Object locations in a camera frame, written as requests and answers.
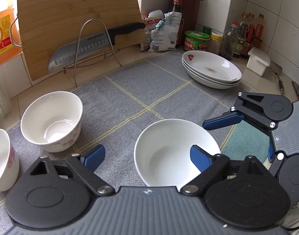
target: teal fabric patch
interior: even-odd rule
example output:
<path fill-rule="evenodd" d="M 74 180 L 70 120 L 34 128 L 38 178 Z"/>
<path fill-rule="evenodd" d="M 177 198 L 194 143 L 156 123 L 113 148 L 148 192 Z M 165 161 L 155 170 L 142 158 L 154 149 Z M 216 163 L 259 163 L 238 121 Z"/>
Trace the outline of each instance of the teal fabric patch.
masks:
<path fill-rule="evenodd" d="M 247 155 L 256 156 L 262 163 L 268 156 L 269 137 L 242 121 L 239 123 L 221 152 L 231 160 L 244 160 Z"/>

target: cutting board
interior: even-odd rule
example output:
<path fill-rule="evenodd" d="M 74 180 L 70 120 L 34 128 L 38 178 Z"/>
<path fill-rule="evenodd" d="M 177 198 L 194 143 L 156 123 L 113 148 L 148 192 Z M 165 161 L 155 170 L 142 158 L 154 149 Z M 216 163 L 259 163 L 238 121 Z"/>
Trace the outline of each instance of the cutting board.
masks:
<path fill-rule="evenodd" d="M 17 0 L 17 3 L 23 52 L 33 81 L 48 74 L 52 54 L 77 40 L 87 20 L 100 19 L 107 28 L 142 22 L 137 0 Z M 101 23 L 91 22 L 84 28 L 82 37 L 103 30 Z M 114 48 L 144 41 L 144 30 L 139 29 L 116 36 Z"/>

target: knife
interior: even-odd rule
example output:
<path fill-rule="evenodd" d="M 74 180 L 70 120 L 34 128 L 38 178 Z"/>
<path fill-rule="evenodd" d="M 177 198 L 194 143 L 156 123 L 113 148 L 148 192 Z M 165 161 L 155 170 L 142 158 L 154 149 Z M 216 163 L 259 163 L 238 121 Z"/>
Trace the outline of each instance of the knife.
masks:
<path fill-rule="evenodd" d="M 115 37 L 120 34 L 132 33 L 138 29 L 144 29 L 145 24 L 141 22 L 129 23 L 108 30 L 112 45 L 116 44 Z M 74 63 L 77 42 L 74 41 L 58 48 L 50 58 L 48 72 L 52 73 L 69 64 Z M 78 60 L 86 58 L 105 47 L 110 46 L 106 31 L 95 33 L 80 40 Z"/>

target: orange plastic jug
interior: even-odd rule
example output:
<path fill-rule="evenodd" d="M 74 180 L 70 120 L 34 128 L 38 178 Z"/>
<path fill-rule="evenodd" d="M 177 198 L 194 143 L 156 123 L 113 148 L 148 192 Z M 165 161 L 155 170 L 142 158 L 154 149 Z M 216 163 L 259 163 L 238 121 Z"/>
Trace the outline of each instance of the orange plastic jug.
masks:
<path fill-rule="evenodd" d="M 16 48 L 11 44 L 9 27 L 14 21 L 14 8 L 0 11 L 0 65 L 21 53 L 22 48 Z M 16 24 L 12 26 L 12 34 L 15 44 L 21 44 L 20 34 Z"/>

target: bowl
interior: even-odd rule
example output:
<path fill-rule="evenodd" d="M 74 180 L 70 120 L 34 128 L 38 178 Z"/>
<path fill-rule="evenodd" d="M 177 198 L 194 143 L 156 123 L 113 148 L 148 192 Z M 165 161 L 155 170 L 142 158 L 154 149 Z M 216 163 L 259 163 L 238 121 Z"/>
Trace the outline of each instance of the bowl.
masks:
<path fill-rule="evenodd" d="M 64 151 L 79 137 L 82 112 L 82 102 L 75 94 L 65 91 L 46 94 L 24 112 L 22 135 L 47 152 Z"/>
<path fill-rule="evenodd" d="M 147 186 L 176 186 L 180 190 L 201 173 L 190 159 L 194 144 L 211 155 L 220 153 L 214 138 L 190 121 L 165 119 L 151 124 L 134 148 L 139 176 Z"/>
<path fill-rule="evenodd" d="M 195 74 L 196 76 L 198 76 L 198 77 L 200 77 L 200 78 L 202 78 L 202 79 L 204 79 L 204 80 L 207 80 L 207 81 L 209 81 L 209 82 L 212 82 L 212 83 L 216 83 L 216 84 L 224 85 L 224 86 L 236 86 L 236 85 L 238 85 L 238 84 L 240 83 L 239 80 L 238 80 L 238 81 L 231 82 L 231 83 L 218 82 L 218 81 L 212 80 L 212 79 L 210 79 L 210 78 L 208 78 L 208 77 L 205 77 L 205 76 L 203 76 L 202 74 L 197 73 L 196 71 L 193 71 L 193 70 L 190 69 L 190 67 L 185 63 L 184 60 L 182 60 L 182 64 L 183 64 L 183 66 L 184 66 L 186 69 L 188 69 L 190 72 L 192 72 L 192 73 Z"/>
<path fill-rule="evenodd" d="M 213 53 L 193 50 L 185 52 L 182 58 L 190 69 L 218 82 L 233 83 L 242 77 L 232 62 Z"/>
<path fill-rule="evenodd" d="M 209 80 L 205 79 L 205 78 L 201 78 L 199 76 L 196 75 L 196 73 L 191 70 L 189 67 L 185 66 L 184 65 L 184 68 L 186 69 L 186 72 L 193 78 L 195 79 L 197 82 L 205 85 L 205 86 L 208 86 L 208 87 L 211 87 L 211 88 L 214 88 L 214 89 L 229 89 L 229 88 L 232 88 L 234 86 L 237 86 L 240 82 L 238 81 L 236 84 L 227 84 L 227 85 L 221 85 L 221 83 L 214 83 L 214 82 L 210 82 Z"/>
<path fill-rule="evenodd" d="M 9 190 L 19 174 L 19 158 L 8 133 L 0 129 L 0 191 Z"/>

